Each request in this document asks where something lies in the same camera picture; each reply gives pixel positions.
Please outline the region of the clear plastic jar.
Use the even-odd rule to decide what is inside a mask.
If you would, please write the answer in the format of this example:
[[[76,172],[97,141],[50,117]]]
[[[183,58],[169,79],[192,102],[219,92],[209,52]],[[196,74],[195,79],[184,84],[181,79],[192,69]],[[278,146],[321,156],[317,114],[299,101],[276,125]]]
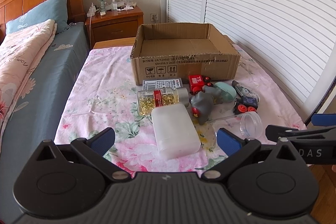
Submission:
[[[256,112],[246,113],[218,118],[210,121],[215,131],[224,128],[241,139],[258,139],[263,134],[263,124]]]

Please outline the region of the dark blue toy block car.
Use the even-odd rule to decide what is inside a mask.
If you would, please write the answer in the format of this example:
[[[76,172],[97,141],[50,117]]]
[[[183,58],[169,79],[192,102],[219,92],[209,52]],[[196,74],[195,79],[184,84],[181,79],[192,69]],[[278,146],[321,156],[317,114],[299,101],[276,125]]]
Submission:
[[[238,115],[251,111],[256,112],[257,109],[258,109],[258,101],[256,98],[249,96],[242,96],[240,98],[235,99],[233,113],[235,115]]]

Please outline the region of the correction tape dispenser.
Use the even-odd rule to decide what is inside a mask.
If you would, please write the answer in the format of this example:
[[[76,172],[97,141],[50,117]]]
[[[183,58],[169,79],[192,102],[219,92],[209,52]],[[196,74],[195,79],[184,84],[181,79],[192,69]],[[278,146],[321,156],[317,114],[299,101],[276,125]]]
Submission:
[[[260,97],[257,93],[255,93],[252,89],[244,86],[243,84],[233,80],[232,87],[236,90],[239,96],[248,96],[256,99],[257,102],[260,102]]]

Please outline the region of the mint green round case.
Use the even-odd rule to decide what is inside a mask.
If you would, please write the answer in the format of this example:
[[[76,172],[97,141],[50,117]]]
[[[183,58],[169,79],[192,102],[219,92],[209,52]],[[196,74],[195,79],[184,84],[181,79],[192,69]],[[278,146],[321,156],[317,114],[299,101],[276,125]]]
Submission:
[[[223,103],[233,102],[236,98],[237,92],[231,85],[224,82],[214,83],[214,87],[221,91],[221,99]]]

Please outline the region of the grey elephant toy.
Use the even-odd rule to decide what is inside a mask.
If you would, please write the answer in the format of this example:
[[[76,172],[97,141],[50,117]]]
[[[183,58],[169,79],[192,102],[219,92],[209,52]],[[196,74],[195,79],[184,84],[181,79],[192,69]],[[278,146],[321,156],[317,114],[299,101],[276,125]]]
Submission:
[[[206,123],[214,106],[220,103],[223,103],[222,91],[207,85],[190,97],[191,112],[200,125]]]

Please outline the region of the white translucent plastic case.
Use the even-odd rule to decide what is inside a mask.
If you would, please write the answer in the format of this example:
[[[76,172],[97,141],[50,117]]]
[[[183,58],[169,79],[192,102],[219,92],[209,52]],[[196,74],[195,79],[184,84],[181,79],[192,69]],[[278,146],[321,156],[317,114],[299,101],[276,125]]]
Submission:
[[[201,141],[183,104],[156,107],[151,112],[151,118],[162,159],[175,159],[199,151]]]

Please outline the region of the bottle of yellow capsules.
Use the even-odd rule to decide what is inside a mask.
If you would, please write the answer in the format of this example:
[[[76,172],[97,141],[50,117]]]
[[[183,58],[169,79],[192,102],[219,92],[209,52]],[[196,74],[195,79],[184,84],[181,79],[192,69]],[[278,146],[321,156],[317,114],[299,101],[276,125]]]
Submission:
[[[183,104],[189,105],[189,92],[186,88],[159,88],[137,92],[137,107],[139,115],[150,115],[156,107]]]

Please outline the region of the red toy train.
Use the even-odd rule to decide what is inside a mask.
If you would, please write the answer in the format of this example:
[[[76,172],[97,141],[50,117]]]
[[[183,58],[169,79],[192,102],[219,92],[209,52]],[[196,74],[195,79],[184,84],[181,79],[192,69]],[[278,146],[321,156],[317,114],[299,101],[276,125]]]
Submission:
[[[202,92],[204,86],[210,86],[210,87],[214,86],[211,83],[211,79],[207,76],[189,75],[188,79],[189,79],[190,94],[192,95],[195,95],[198,92]]]

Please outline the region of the barcode labelled package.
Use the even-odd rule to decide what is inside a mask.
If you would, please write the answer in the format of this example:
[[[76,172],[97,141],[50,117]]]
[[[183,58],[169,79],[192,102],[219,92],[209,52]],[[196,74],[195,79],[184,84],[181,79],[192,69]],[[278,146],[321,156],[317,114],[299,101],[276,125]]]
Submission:
[[[182,88],[183,83],[180,78],[178,79],[161,79],[161,80],[143,80],[142,89],[143,90],[154,90],[161,88]]]

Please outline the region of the blue bed sheet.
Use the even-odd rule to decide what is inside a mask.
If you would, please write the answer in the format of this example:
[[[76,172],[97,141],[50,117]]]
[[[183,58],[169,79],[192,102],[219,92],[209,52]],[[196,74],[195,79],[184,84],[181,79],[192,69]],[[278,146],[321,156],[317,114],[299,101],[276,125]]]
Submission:
[[[13,186],[33,151],[54,139],[66,101],[89,52],[83,22],[57,34],[19,96],[3,133],[1,221],[12,223],[21,211]]]

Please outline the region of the pink floral tablecloth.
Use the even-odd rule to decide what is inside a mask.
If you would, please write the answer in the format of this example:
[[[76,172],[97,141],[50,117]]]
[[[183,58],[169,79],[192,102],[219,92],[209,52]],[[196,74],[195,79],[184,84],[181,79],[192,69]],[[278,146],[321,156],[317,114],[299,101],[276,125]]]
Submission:
[[[305,130],[299,114],[278,85],[250,55],[238,45],[239,66],[235,80],[260,96],[257,110],[263,127],[269,124]],[[217,165],[227,156],[215,140],[212,122],[197,129],[201,148],[197,153],[163,160],[158,152],[151,117],[138,115],[137,91],[130,60],[131,47],[90,51],[67,100],[56,137],[56,144],[77,138],[90,139],[107,127],[114,129],[116,141],[104,157],[130,173],[197,172]]]

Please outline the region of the blue pillow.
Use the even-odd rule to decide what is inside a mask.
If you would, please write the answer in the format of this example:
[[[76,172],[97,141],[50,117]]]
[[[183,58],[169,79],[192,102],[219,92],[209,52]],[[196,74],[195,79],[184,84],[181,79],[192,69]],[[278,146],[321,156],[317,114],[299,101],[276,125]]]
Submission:
[[[68,28],[67,0],[46,0],[24,15],[6,23],[6,34],[53,19],[57,24],[56,34]]]

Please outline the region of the small green desk fan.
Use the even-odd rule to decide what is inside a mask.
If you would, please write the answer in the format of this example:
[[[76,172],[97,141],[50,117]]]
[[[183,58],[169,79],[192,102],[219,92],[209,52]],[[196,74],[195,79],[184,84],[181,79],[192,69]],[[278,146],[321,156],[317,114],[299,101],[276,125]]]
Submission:
[[[104,16],[106,15],[106,9],[105,9],[105,0],[98,0],[100,2],[100,15]]]

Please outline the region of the white phone stand gadget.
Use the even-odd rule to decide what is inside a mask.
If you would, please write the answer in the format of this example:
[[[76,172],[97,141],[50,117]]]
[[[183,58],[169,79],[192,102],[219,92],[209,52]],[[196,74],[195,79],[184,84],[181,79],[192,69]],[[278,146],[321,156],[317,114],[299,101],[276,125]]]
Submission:
[[[133,0],[123,0],[123,2],[125,4],[125,9],[126,10],[132,10],[132,9],[134,9]]]

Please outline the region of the wall power outlet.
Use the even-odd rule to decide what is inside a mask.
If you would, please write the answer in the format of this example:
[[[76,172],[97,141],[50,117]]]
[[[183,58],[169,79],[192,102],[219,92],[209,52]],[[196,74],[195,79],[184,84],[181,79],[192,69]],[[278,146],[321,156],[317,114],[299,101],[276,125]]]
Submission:
[[[157,13],[152,13],[150,15],[150,21],[156,23],[158,21],[158,14]]]

